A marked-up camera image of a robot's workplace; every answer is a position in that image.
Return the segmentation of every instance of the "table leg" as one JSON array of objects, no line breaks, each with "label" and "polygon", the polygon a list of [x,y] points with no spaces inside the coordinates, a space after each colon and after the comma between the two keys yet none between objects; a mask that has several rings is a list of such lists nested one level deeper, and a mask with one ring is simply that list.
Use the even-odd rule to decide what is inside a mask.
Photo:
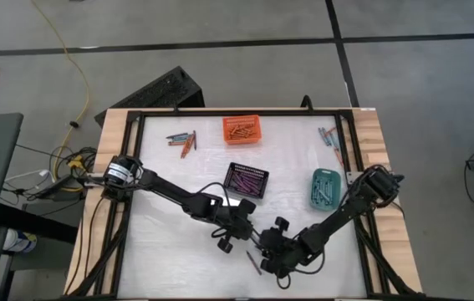
[{"label": "table leg", "polygon": [[77,228],[0,204],[0,226],[61,242],[75,243]]}]

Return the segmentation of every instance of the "wooden board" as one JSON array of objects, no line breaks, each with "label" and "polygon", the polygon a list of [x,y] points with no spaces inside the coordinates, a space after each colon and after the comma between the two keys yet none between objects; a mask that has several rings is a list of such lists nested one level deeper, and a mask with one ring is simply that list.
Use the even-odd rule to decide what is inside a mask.
[{"label": "wooden board", "polygon": [[[351,108],[316,108],[316,110],[346,110]],[[305,108],[226,108],[226,109],[181,109],[189,111],[201,111],[201,110],[306,110]],[[144,109],[144,111],[171,111],[171,109]],[[361,149],[361,155],[365,166],[380,163],[390,168],[389,159],[387,157],[387,151],[385,148],[385,142],[383,135],[381,134],[380,122],[378,115],[375,110],[368,109],[353,109],[355,127],[358,133],[359,146]],[[106,166],[109,164],[110,159],[114,155],[118,155],[121,150],[121,143],[123,141],[125,131],[125,120],[128,109],[112,109],[107,111],[103,131],[99,140],[98,154],[95,158],[94,172],[103,172]],[[345,127],[344,133],[348,133],[348,128]],[[347,143],[349,150],[350,162],[354,162],[354,152],[352,145]],[[77,277],[71,285],[69,291],[73,291],[82,282],[84,278],[85,264],[86,264],[86,249],[88,247],[87,237],[89,233],[89,222],[93,216],[95,206],[100,199],[100,189],[94,189],[88,192],[86,202],[84,204],[84,219],[83,219],[83,252],[80,258],[79,271]],[[92,231],[92,243],[89,252],[89,267],[92,268],[97,259],[99,258],[101,247],[103,243],[104,230],[107,223],[107,217],[109,214],[108,202],[102,202],[96,212],[94,218],[94,225]],[[390,261],[391,266],[395,271],[405,280],[405,282],[413,288],[415,291],[420,291],[420,281],[415,266],[415,260],[411,251],[410,241],[407,236],[407,230],[405,228],[403,217],[397,209],[394,207],[387,207],[379,209],[375,212],[376,222],[378,225],[378,231],[380,235],[380,242],[382,252],[385,257]],[[70,284],[71,279],[74,276],[75,267],[79,258],[80,235],[77,236],[77,242],[73,252],[71,264],[69,266],[68,278],[66,281],[66,288]],[[110,292],[110,280],[112,278],[112,271],[114,271],[115,257],[113,256],[107,263],[106,273],[104,277],[104,285],[102,293]],[[371,268],[376,270],[375,263],[371,263]],[[373,283],[377,283],[379,286],[379,279],[377,273],[372,274]]]}]

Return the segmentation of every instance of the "black basket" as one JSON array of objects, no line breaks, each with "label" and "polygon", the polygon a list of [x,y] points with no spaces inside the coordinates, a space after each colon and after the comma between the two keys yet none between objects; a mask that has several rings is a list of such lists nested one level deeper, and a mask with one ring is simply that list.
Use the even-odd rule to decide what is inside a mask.
[{"label": "black basket", "polygon": [[228,191],[262,199],[267,189],[269,174],[268,171],[232,162],[223,185]]}]

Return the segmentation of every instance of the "wooden table frame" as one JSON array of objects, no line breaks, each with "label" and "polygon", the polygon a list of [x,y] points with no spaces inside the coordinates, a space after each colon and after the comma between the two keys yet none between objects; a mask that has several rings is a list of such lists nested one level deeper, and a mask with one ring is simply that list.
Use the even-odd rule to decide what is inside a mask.
[{"label": "wooden table frame", "polygon": [[[385,143],[381,134],[380,123],[376,111],[373,109],[339,109],[320,108],[236,108],[236,109],[145,109],[128,110],[113,109],[107,111],[103,133],[99,141],[98,154],[95,158],[94,172],[103,172],[112,156],[126,154],[137,156],[140,152],[141,137],[143,133],[143,120],[141,116],[212,116],[212,115],[332,115],[338,125],[339,135],[344,139],[341,142],[341,152],[346,171],[362,171],[373,164],[382,164],[390,169],[389,159],[385,150]],[[94,212],[99,202],[101,188],[89,191],[84,204],[83,231],[84,237],[89,236],[89,223],[94,217],[94,226],[91,231],[91,246],[87,250],[87,239],[80,246],[80,235],[70,264],[66,283],[69,285],[74,278],[74,271],[79,264],[77,277],[73,279],[69,292],[75,290],[84,279],[86,268],[91,271],[99,259],[102,250],[108,246],[111,237],[118,229],[125,217],[124,224],[128,223],[130,204],[116,204],[102,202],[97,212]],[[386,207],[378,209],[375,214],[369,214],[361,221],[363,227],[369,232],[377,247],[390,262],[390,265],[415,291],[420,291],[420,282],[416,271],[413,254],[403,217],[396,208]],[[359,256],[365,280],[367,296],[372,293],[389,293],[390,286],[381,269],[376,265],[372,256],[367,255],[362,242],[358,239]],[[105,269],[89,291],[91,298],[114,299],[117,297],[120,281],[121,261],[125,249],[125,240],[113,251]]]}]

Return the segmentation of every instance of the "black metal frame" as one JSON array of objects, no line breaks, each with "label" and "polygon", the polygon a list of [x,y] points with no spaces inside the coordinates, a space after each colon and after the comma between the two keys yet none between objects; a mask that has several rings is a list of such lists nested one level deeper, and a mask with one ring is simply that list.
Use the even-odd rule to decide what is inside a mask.
[{"label": "black metal frame", "polygon": [[[354,147],[355,164],[358,170],[362,171],[363,161],[361,159],[361,154],[359,150],[359,142],[357,140],[357,133],[355,132],[354,115],[353,115],[352,110],[315,110],[313,108],[313,104],[310,98],[307,95],[303,98],[301,107],[307,107],[307,109],[306,110],[275,110],[275,109],[274,110],[178,110],[177,108],[174,108],[173,110],[162,111],[162,112],[161,111],[151,111],[151,112],[150,111],[129,111],[127,115],[127,121],[125,124],[125,132],[124,132],[124,138],[122,141],[120,154],[125,155],[128,153],[132,124],[133,122],[138,121],[138,130],[136,131],[136,136],[135,136],[133,157],[135,158],[139,157],[140,148],[142,145],[143,131],[144,131],[144,126],[145,126],[145,118],[147,117],[176,117],[176,116],[201,117],[201,116],[235,116],[235,115],[261,115],[261,116],[320,115],[320,116],[334,117],[335,124],[337,126],[338,133],[339,133],[339,143],[340,143],[340,149],[341,149],[341,156],[344,163],[344,169],[345,171],[351,171],[349,157],[348,157],[348,150],[346,147],[346,141],[344,139],[344,128],[342,125],[342,119],[343,118],[346,119],[349,126],[350,139]],[[125,204],[125,208],[123,211],[124,215],[129,215],[130,209],[131,209],[131,204],[130,202],[128,202]],[[105,234],[104,234],[103,249],[105,249],[106,246],[108,246],[110,242],[111,233],[114,228],[113,225],[115,224],[115,217],[116,217],[117,210],[118,210],[117,206],[110,207],[110,213],[109,213],[109,217],[107,221],[107,228],[105,229]],[[369,228],[370,228],[371,239],[374,243],[376,243],[377,248],[380,249],[380,240],[378,238],[378,232],[375,225],[374,214],[373,213],[368,214],[367,219],[368,219],[367,223],[369,224]],[[360,221],[360,219],[356,220],[355,226],[362,227],[363,226],[362,221]],[[373,289],[373,284],[372,284],[372,277],[370,275],[369,259],[367,258],[367,252],[366,252],[363,242],[361,242],[359,238],[357,238],[357,241],[358,241],[358,249],[359,249],[359,258],[361,260],[361,267],[362,267],[362,273],[363,273],[363,278],[364,278],[365,292],[366,292],[367,298],[369,298],[373,296],[373,294],[375,294],[374,289]],[[102,283],[103,283],[103,278],[104,278],[104,273],[101,273],[99,278],[96,279],[96,282],[95,282],[95,287],[94,287],[95,295],[84,297],[84,298],[77,297],[76,299],[78,300],[85,300],[85,298],[97,299],[97,297],[99,296],[101,298],[108,298],[108,297],[116,298],[117,297],[121,268],[123,265],[125,244],[126,244],[126,241],[124,239],[120,243],[116,251],[117,253],[116,253],[116,259],[115,259],[115,269],[112,275],[112,284],[110,288],[110,294],[101,294]],[[388,293],[389,285],[388,285],[387,279],[383,271],[381,271],[380,267],[377,266],[377,268],[380,271],[380,284],[382,286],[382,292]]]}]

